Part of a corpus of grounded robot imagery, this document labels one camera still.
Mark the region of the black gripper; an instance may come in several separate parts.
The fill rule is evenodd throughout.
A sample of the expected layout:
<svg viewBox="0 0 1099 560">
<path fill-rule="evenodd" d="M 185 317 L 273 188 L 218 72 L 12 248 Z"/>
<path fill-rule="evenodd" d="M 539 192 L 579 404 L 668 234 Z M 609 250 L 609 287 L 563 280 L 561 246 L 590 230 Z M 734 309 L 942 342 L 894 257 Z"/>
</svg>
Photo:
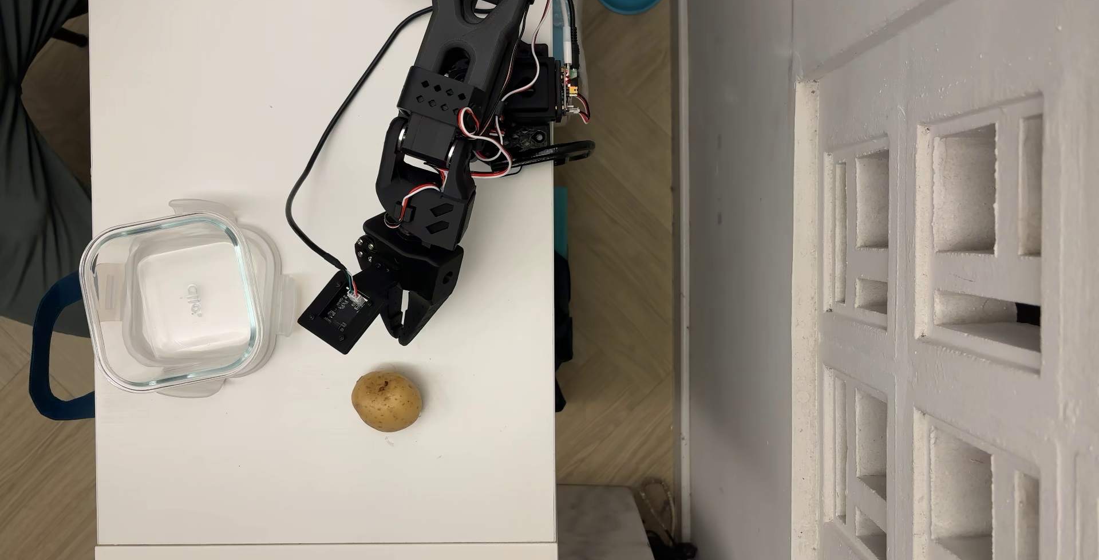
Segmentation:
<svg viewBox="0 0 1099 560">
<path fill-rule="evenodd" d="M 389 228 L 382 215 L 363 223 L 356 243 L 363 271 L 376 270 L 395 278 L 400 287 L 379 295 L 379 314 L 386 331 L 401 345 L 412 341 L 455 289 L 464 249 L 429 245 L 403 229 Z M 409 303 L 402 310 L 404 291 Z"/>
</svg>

